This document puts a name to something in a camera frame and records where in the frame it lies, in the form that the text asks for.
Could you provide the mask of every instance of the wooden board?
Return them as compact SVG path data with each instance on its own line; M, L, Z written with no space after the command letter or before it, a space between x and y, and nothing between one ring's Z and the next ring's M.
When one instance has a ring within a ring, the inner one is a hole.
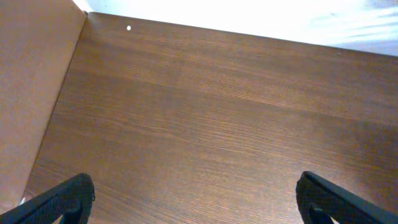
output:
M72 0L0 2L0 213L21 201L85 19Z
M90 13L26 195L86 172L93 223L301 223L311 170L397 213L397 74L394 57Z

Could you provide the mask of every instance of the black plastic part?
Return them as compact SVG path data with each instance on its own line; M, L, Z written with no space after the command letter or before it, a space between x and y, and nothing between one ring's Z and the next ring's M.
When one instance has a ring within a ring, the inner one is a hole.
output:
M393 213L309 171L297 182L296 197L305 224L328 223L323 214L339 223L398 223Z
M87 223L94 199L88 174L78 174L22 205L0 215L0 223Z

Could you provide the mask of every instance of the dark brown wood panel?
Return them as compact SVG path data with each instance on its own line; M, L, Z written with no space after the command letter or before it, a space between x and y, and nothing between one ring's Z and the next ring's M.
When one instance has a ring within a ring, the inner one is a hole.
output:
M397 74L394 57L91 13L25 194L86 172L93 223L301 223L312 170L397 213Z

